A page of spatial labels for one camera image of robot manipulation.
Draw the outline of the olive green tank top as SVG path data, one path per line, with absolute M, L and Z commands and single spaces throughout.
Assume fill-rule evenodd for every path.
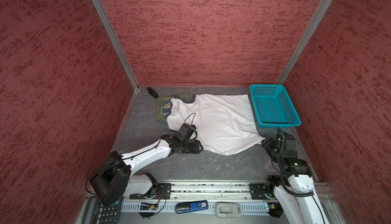
M 190 100 L 189 93 L 181 93 L 171 96 L 160 96 L 156 98 L 156 122 L 157 125 L 167 125 L 167 116 L 171 112 L 171 99 L 173 97 L 179 97 L 186 101 Z

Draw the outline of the white grey-trimmed tank top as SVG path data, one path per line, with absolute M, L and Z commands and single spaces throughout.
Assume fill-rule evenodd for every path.
M 183 123 L 195 125 L 204 149 L 224 156 L 265 140 L 257 131 L 248 95 L 201 94 L 190 102 L 174 97 L 167 122 L 172 131 L 178 131 Z

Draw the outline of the teal plastic basket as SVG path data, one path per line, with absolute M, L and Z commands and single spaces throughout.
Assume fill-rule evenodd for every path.
M 289 128 L 302 124 L 296 108 L 282 85 L 249 86 L 253 112 L 260 128 Z

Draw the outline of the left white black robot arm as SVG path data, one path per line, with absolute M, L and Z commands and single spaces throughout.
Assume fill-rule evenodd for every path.
M 125 154 L 113 151 L 90 175 L 87 182 L 105 207 L 114 204 L 124 194 L 154 196 L 157 182 L 152 175 L 134 174 L 151 163 L 176 153 L 201 153 L 204 148 L 197 136 L 196 126 L 184 123 L 173 135 L 162 135 L 156 142 L 139 150 Z

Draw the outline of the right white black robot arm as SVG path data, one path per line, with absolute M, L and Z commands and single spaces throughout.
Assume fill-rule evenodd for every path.
M 296 151 L 288 149 L 289 143 L 295 143 L 295 138 L 278 128 L 275 138 L 261 144 L 280 173 L 268 176 L 265 196 L 278 201 L 291 224 L 328 224 L 311 170 L 305 160 L 297 158 Z

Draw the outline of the right small circuit board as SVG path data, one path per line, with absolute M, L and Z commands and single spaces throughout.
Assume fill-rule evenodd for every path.
M 276 209 L 276 203 L 267 203 L 267 205 L 269 211 Z

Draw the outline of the small circuit board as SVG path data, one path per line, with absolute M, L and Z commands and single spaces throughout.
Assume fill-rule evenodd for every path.
M 159 210 L 159 204 L 158 203 L 141 202 L 140 206 L 139 206 L 139 211 L 157 212 L 158 210 Z
M 267 203 L 267 205 L 269 211 L 276 209 L 276 203 Z

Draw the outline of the small black stapler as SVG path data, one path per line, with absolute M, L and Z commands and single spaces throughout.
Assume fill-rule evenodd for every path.
M 157 99 L 159 97 L 159 95 L 151 88 L 151 87 L 148 87 L 147 88 L 147 92 L 154 98 L 154 99 Z

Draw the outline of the blue black utility knife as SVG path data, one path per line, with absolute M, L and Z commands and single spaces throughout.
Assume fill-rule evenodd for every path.
M 175 212 L 177 214 L 184 214 L 190 212 L 197 212 L 207 210 L 209 208 L 208 201 L 193 201 L 193 202 L 182 202 L 175 206 Z

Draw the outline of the left small circuit board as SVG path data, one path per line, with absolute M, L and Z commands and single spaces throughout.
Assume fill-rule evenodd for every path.
M 159 210 L 159 204 L 158 203 L 141 202 L 140 206 L 139 206 L 139 211 L 157 212 L 158 210 Z

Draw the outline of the grey tape dispenser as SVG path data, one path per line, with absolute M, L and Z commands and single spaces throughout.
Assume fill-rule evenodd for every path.
M 236 203 L 219 202 L 215 205 L 215 215 L 218 219 L 232 219 L 242 216 L 241 207 Z

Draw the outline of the black calculator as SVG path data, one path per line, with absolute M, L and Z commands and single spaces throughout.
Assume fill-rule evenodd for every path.
M 117 224 L 123 199 L 115 201 L 110 206 L 103 206 L 98 197 L 90 197 L 85 207 L 82 224 Z

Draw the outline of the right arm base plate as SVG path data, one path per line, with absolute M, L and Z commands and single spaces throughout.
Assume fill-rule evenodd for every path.
M 252 200 L 275 200 L 273 193 L 269 192 L 265 184 L 251 183 L 249 184 L 249 192 Z

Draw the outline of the aluminium front rail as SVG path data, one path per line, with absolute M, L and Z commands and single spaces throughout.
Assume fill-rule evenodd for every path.
M 261 183 L 259 181 L 190 181 L 190 180 L 166 180 L 152 181 L 146 176 L 132 177 L 128 182 L 100 196 L 99 199 L 105 205 L 111 205 L 120 198 L 129 200 L 131 194 L 146 194 L 156 188 L 159 183 L 172 185 L 170 201 L 186 202 L 196 200 L 220 201 L 220 202 L 245 202 L 261 201 L 276 202 L 275 200 L 252 200 L 249 192 L 249 184 Z

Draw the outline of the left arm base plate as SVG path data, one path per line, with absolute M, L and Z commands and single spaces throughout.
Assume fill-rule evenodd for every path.
M 146 194 L 131 194 L 131 200 L 169 200 L 171 195 L 172 185 L 170 183 L 159 183 L 154 192 L 147 192 Z

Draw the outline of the right aluminium corner post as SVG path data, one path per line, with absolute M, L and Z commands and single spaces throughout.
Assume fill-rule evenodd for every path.
M 333 0 L 321 0 L 276 84 L 282 85 L 312 37 Z

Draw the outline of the aluminium corner post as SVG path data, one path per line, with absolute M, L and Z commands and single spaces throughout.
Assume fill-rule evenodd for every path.
M 116 54 L 118 58 L 120 59 L 120 62 L 126 72 L 126 75 L 128 79 L 130 80 L 133 89 L 138 92 L 139 91 L 139 84 L 136 81 L 135 75 L 131 69 L 131 66 L 129 64 L 129 61 L 126 57 L 126 54 L 123 50 L 123 47 L 121 46 L 121 43 L 119 41 L 119 38 L 114 30 L 114 27 L 109 19 L 109 16 L 104 8 L 104 5 L 101 0 L 91 0 L 94 8 L 107 32 L 107 35 L 116 51 Z
M 333 0 L 321 0 L 276 84 L 282 85 L 312 37 Z

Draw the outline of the left aluminium corner post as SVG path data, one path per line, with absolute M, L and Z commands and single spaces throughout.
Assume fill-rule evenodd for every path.
M 109 16 L 104 8 L 104 5 L 101 0 L 91 0 L 94 8 L 107 32 L 107 35 L 116 51 L 116 54 L 118 58 L 120 59 L 120 62 L 126 72 L 126 75 L 128 79 L 130 80 L 133 89 L 138 92 L 139 91 L 139 84 L 136 81 L 135 75 L 131 69 L 131 66 L 129 64 L 129 61 L 126 57 L 126 54 L 123 50 L 123 47 L 121 46 L 121 43 L 119 41 L 119 38 L 114 30 L 114 27 L 109 19 Z

